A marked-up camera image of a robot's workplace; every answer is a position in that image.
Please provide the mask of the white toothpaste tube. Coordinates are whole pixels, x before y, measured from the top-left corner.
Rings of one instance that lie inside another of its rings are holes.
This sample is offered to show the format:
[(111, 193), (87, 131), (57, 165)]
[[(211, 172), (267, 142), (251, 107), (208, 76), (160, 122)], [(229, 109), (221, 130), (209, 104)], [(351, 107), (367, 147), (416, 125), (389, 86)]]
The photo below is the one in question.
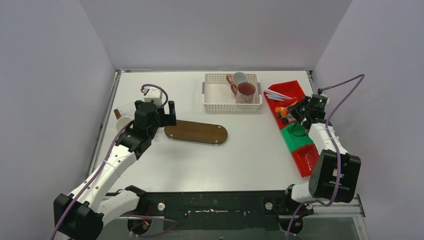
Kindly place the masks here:
[(286, 115), (286, 110), (285, 110), (285, 108), (284, 107), (276, 107), (275, 109), (274, 109), (274, 111), (275, 111), (275, 113), (278, 113), (278, 114), (280, 114), (280, 115)]

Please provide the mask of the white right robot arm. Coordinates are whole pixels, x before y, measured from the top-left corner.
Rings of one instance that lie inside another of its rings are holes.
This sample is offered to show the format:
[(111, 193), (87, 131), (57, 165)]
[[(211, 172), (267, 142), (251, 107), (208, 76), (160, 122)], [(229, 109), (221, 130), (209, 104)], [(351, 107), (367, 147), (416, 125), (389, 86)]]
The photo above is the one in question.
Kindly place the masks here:
[(319, 157), (307, 183), (295, 184), (291, 195), (282, 199), (282, 209), (295, 214), (302, 203), (350, 203), (355, 195), (361, 159), (350, 154), (337, 138), (330, 119), (325, 117), (327, 97), (305, 96), (288, 107), (289, 113), (312, 140)]

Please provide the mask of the wooden acrylic toothbrush holder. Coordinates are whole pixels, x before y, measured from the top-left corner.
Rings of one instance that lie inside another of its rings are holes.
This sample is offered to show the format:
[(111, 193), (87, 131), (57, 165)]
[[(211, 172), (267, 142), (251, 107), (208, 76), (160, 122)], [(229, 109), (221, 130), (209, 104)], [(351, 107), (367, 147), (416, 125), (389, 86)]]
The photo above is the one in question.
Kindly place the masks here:
[(122, 117), (128, 117), (132, 120), (135, 118), (136, 105), (134, 102), (130, 102), (128, 104), (122, 105), (113, 110), (115, 118), (119, 120)]

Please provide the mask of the pink mug white inside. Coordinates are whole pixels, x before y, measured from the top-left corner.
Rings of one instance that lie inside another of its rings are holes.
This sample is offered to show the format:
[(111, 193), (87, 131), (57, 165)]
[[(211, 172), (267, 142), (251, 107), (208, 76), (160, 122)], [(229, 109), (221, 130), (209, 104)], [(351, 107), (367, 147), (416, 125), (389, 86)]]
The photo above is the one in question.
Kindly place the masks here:
[(131, 117), (128, 117), (128, 116), (120, 117), (119, 119), (116, 120), (115, 130), (119, 132), (120, 130), (125, 128), (131, 121), (133, 121)]

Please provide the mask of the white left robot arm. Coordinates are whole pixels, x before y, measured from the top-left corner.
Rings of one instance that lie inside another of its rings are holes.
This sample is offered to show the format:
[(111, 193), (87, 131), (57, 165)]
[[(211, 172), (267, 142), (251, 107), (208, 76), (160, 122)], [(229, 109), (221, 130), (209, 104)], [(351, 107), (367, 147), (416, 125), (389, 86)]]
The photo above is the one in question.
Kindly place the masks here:
[(164, 106), (137, 100), (135, 116), (114, 137), (103, 162), (69, 194), (59, 194), (53, 202), (54, 230), (73, 240), (95, 240), (105, 225), (126, 212), (137, 216), (148, 210), (143, 191), (135, 186), (105, 200), (106, 194), (121, 175), (151, 146), (158, 128), (176, 126), (174, 101)]

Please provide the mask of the orange toothpaste tube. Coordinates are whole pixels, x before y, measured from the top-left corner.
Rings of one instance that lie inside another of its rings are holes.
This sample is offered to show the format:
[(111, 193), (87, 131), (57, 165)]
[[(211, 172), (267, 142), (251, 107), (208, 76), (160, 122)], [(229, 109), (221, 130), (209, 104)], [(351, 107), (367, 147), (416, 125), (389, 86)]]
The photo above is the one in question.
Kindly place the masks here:
[(291, 105), (287, 106), (287, 107), (281, 107), (280, 109), (280, 115), (282, 118), (287, 118), (290, 115), (290, 110), (289, 108), (296, 105), (296, 103), (292, 103)]

